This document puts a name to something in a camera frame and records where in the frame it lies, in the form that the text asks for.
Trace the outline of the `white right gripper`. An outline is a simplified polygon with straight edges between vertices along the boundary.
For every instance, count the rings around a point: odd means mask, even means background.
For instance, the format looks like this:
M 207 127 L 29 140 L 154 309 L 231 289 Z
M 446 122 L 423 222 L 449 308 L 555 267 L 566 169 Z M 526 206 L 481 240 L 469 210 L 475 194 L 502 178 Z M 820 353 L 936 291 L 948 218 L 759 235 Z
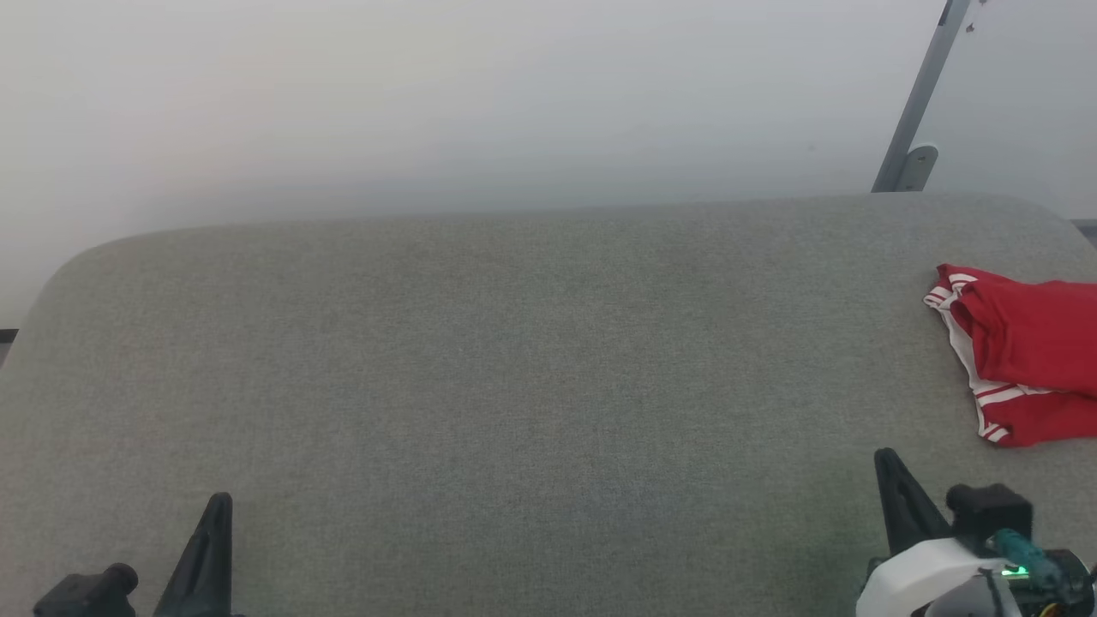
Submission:
M 1019 617 L 1006 561 L 948 538 L 949 521 L 895 450 L 878 449 L 873 462 L 893 558 L 867 577 L 855 617 Z

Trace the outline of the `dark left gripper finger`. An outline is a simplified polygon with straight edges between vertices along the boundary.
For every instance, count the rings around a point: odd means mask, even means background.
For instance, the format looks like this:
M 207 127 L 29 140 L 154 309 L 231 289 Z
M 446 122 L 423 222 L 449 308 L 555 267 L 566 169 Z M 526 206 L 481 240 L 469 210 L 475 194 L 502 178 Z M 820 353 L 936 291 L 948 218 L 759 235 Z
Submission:
M 213 494 L 189 537 L 152 617 L 235 617 L 231 613 L 234 501 Z

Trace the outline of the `red basketball jersey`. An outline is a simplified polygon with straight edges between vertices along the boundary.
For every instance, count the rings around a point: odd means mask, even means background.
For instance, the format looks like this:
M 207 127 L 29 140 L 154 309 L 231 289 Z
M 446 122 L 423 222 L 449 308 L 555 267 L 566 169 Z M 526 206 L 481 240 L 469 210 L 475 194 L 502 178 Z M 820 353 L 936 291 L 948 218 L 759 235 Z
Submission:
M 940 265 L 924 298 L 968 375 L 980 438 L 1097 438 L 1097 284 L 1024 284 Z

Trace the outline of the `grey fabric sofa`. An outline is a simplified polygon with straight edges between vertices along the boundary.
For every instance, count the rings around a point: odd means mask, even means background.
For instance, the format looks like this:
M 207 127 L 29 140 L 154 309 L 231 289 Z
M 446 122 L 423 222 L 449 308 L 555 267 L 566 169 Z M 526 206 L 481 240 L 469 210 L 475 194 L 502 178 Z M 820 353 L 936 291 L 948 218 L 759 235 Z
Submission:
M 847 617 L 881 446 L 1096 561 L 1097 439 L 977 437 L 940 263 L 1097 281 L 1065 218 L 987 195 L 105 243 L 0 367 L 0 617 L 115 562 L 150 614 L 223 491 L 247 617 Z

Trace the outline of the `grey metal post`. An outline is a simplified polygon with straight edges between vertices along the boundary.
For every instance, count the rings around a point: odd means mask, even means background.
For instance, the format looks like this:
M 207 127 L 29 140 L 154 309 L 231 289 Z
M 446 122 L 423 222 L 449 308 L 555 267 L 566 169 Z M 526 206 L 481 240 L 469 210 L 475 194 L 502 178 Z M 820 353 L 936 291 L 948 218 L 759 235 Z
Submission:
M 925 190 L 938 160 L 938 149 L 929 143 L 916 141 L 927 109 L 945 65 L 955 44 L 957 34 L 965 23 L 973 0 L 945 0 L 920 69 L 912 86 L 900 121 L 895 126 L 887 152 L 878 168 L 871 192 L 920 192 Z

